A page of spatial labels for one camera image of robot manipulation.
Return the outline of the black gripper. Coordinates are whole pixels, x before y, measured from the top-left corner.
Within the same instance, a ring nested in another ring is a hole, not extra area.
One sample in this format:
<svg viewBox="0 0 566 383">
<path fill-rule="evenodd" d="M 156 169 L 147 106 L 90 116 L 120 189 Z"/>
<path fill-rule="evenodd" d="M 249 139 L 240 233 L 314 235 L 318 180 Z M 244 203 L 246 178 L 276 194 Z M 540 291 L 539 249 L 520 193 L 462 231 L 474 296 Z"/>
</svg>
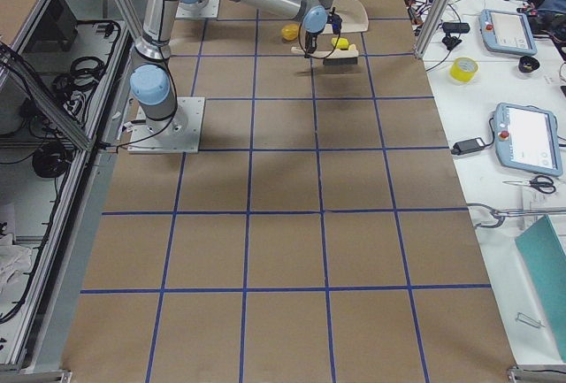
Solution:
<svg viewBox="0 0 566 383">
<path fill-rule="evenodd" d="M 305 58 L 312 57 L 312 54 L 317 51 L 317 37 L 318 33 L 305 32 L 303 55 Z"/>
</svg>

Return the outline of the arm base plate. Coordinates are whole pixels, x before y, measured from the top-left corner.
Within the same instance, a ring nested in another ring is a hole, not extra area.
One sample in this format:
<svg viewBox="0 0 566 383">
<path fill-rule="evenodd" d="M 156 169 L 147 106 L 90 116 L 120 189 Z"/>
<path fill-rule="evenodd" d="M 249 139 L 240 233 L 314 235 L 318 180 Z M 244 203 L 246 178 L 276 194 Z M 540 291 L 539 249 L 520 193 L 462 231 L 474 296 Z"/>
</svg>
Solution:
<svg viewBox="0 0 566 383">
<path fill-rule="evenodd" d="M 204 97 L 179 97 L 176 114 L 168 124 L 167 119 L 147 119 L 139 106 L 136 118 L 144 123 L 133 127 L 127 150 L 135 154 L 197 153 L 204 107 Z"/>
<path fill-rule="evenodd" d="M 216 19 L 220 0 L 180 0 L 175 19 Z"/>
</svg>

